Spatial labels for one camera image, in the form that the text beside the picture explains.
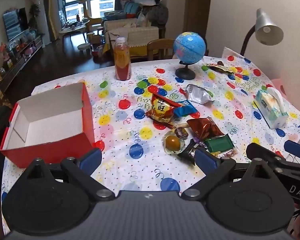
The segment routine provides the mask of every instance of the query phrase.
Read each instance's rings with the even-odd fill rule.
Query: bottle cap
[[[125,43],[126,42],[126,38],[125,37],[118,37],[116,42],[117,43]]]

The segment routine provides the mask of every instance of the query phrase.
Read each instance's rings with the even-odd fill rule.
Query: open cardboard box
[[[34,158],[59,163],[93,148],[92,106],[83,83],[39,93],[17,102],[0,151],[19,168]]]

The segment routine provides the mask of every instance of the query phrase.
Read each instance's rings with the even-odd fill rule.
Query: balloon print tablecloth
[[[221,74],[205,66],[219,60],[236,73]],[[185,118],[174,118],[174,122],[212,117],[233,141],[237,151],[233,158],[237,162],[248,161],[246,148],[251,142],[282,154],[288,161],[298,161],[284,151],[283,145],[288,139],[295,142],[300,139],[300,112],[285,100],[290,116],[287,125],[281,129],[269,129],[253,104],[253,96],[272,83],[252,62],[225,49],[222,59],[204,57],[191,65],[196,73],[192,81],[175,76],[179,67],[179,60],[134,63],[132,78],[128,81],[115,80],[114,67],[107,67],[48,82],[37,86],[32,94],[75,82],[85,83],[93,106],[96,146],[104,148],[102,163],[91,176],[116,195],[119,190],[178,190],[181,193],[204,177],[197,166],[164,152],[162,136],[169,129],[145,116],[151,107],[150,85],[156,86],[159,94],[173,101],[186,99],[183,89],[188,84],[209,90],[214,99],[212,104],[193,103],[199,112]],[[5,160],[2,198],[21,173],[22,169]],[[7,233],[9,229],[4,219],[3,224]]]

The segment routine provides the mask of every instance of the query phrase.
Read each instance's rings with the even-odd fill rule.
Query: brown egg
[[[166,138],[166,148],[170,151],[180,151],[180,140],[177,136],[170,135]]]

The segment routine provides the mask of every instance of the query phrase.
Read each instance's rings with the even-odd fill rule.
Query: silver snack package
[[[190,84],[186,87],[186,98],[191,102],[203,105],[209,101],[214,101],[211,95],[211,92],[208,92],[204,88],[196,85]]]

